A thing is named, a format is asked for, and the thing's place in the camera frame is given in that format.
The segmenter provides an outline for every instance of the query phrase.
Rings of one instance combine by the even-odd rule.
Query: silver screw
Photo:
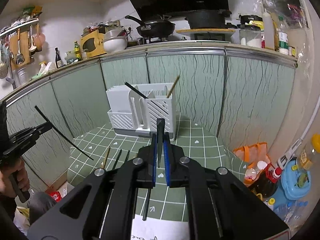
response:
[[[135,165],[139,165],[139,164],[143,163],[143,160],[141,158],[135,158],[135,159],[133,159],[132,162]]]
[[[188,157],[186,157],[186,156],[183,156],[183,157],[180,158],[179,161],[181,163],[183,163],[183,164],[186,164],[186,163],[190,162],[190,159]]]
[[[228,170],[227,170],[227,168],[225,168],[225,167],[220,167],[220,168],[218,169],[218,173],[219,173],[220,175],[226,175],[226,174],[228,173]]]
[[[98,168],[98,169],[96,169],[95,171],[94,171],[94,174],[97,176],[97,177],[100,177],[100,176],[102,176],[103,174],[104,174],[104,169],[102,169],[102,168]]]

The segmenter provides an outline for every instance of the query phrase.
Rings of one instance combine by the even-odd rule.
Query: person's hand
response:
[[[22,189],[22,191],[27,191],[30,188],[30,182],[28,173],[24,167],[24,161],[22,158],[19,158],[13,167],[4,167],[0,169],[0,193],[4,196],[12,198],[17,196],[9,180],[9,176],[15,171],[18,171],[18,187]]]

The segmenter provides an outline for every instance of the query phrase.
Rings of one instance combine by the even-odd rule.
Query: table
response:
[[[175,141],[171,142],[172,144],[181,146],[185,156],[195,159],[203,167],[215,170],[224,166],[243,181],[246,163],[239,160],[227,147],[223,146],[219,138],[180,113],[177,113],[176,119],[178,136],[176,136]],[[151,144],[151,139],[117,136],[111,123],[107,123],[75,138],[74,143],[94,159],[92,161],[74,147],[71,148],[68,182],[76,186],[95,168],[101,166],[109,146],[111,151],[106,163],[107,171],[112,169],[120,149],[122,149],[122,154],[116,168],[121,167],[124,163],[128,150],[130,150],[129,159],[133,159],[141,147]],[[156,187],[151,191],[148,217],[188,221],[185,189],[167,187],[163,155],[160,168],[157,168],[156,173]],[[146,197],[147,190],[139,189],[136,214],[143,214]]]

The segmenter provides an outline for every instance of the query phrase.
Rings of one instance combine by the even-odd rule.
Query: wok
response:
[[[143,22],[133,16],[127,15],[126,19],[140,24],[137,31],[143,38],[166,38],[173,33],[175,24],[165,19]]]

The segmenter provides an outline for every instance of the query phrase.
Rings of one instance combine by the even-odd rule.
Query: gray base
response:
[[[152,134],[156,134],[156,132],[144,132],[144,131],[139,131],[137,132],[136,130],[126,130],[126,129],[117,129],[114,128],[114,131],[116,134],[119,135],[127,135],[127,136],[138,136],[138,137],[143,137],[143,138],[151,138]],[[170,140],[173,140],[173,133],[169,133],[169,138]]]

